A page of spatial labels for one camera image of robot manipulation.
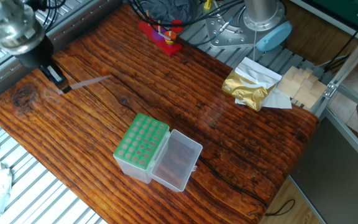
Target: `red block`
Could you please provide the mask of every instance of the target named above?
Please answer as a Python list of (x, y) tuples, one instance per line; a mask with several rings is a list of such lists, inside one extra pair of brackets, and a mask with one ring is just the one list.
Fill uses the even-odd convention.
[(173, 45), (168, 45), (165, 40), (155, 40), (153, 38), (153, 28), (149, 26), (146, 22), (140, 22), (139, 28), (141, 31), (146, 34), (158, 47), (160, 47), (169, 57), (179, 52), (182, 46), (178, 43), (174, 43)]

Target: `gold foil bag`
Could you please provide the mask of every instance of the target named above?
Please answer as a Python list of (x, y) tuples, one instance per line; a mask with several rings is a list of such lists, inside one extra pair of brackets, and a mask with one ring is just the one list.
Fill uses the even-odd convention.
[(225, 79), (222, 90), (234, 96), (252, 109), (259, 111), (266, 96), (275, 86), (266, 89), (242, 77), (234, 70)]

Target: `wooden block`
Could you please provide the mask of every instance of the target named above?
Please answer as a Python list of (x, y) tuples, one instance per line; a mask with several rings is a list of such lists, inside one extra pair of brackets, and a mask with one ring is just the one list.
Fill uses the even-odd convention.
[(326, 88), (327, 86), (319, 81), (315, 82), (311, 89), (307, 89), (302, 85), (295, 94), (294, 99), (298, 100), (308, 108), (312, 108)]
[(294, 99), (298, 100), (308, 108), (311, 108), (318, 100), (317, 97), (311, 94), (310, 90), (303, 86), (299, 88), (298, 92), (294, 96)]
[(309, 81), (307, 78), (303, 80), (302, 86), (310, 90), (313, 87), (314, 83)]
[(298, 72), (293, 77), (292, 81), (301, 85), (303, 80), (305, 80), (305, 76), (303, 76), (303, 69), (299, 69)]
[(288, 80), (286, 78), (282, 78), (277, 88), (287, 94), (289, 97), (294, 97), (298, 92), (301, 85), (299, 83), (295, 83), (292, 80)]
[(310, 89), (311, 94), (315, 97), (320, 98), (320, 96), (326, 91), (327, 86), (322, 84), (321, 82), (317, 81), (314, 83), (313, 87)]
[(299, 69), (297, 69), (296, 67), (292, 66), (290, 69), (288, 69), (286, 74), (284, 74), (283, 78), (286, 78), (287, 80), (293, 80), (293, 77), (295, 76), (295, 74), (298, 71), (299, 71)]
[(303, 80), (302, 86), (310, 90), (317, 81), (317, 77), (310, 75), (309, 78)]
[(313, 74), (313, 70), (310, 69), (310, 68), (307, 68), (305, 69), (305, 71), (303, 72), (303, 75), (306, 77), (306, 78), (309, 78), (310, 75)]

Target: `metal bracket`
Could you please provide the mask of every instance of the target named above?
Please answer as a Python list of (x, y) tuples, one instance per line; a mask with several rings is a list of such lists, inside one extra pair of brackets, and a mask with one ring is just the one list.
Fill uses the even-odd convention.
[(323, 93), (323, 97), (330, 99), (334, 95), (337, 88), (338, 88), (337, 85), (335, 85), (333, 83), (329, 83), (327, 85), (326, 91), (324, 91), (324, 93)]

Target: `green tip rack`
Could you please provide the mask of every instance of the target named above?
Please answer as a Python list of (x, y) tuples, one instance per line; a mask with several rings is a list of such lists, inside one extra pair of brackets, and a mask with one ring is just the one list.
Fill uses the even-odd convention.
[(181, 132), (170, 132), (167, 124), (139, 113), (113, 156), (123, 173), (146, 184), (154, 179), (181, 192), (196, 169), (202, 149)]
[(114, 157), (146, 170), (168, 131), (167, 124), (139, 113), (119, 143)]

